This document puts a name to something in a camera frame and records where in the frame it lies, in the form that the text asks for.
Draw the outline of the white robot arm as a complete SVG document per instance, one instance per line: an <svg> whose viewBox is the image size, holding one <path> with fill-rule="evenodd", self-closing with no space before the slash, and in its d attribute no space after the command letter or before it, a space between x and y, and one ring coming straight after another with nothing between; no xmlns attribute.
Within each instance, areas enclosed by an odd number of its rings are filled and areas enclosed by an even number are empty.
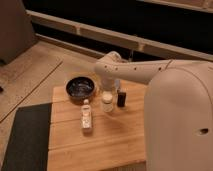
<svg viewBox="0 0 213 171"><path fill-rule="evenodd" d="M213 62L124 62L112 51L96 62L94 70L103 79L147 86L147 171L213 171Z"/></svg>

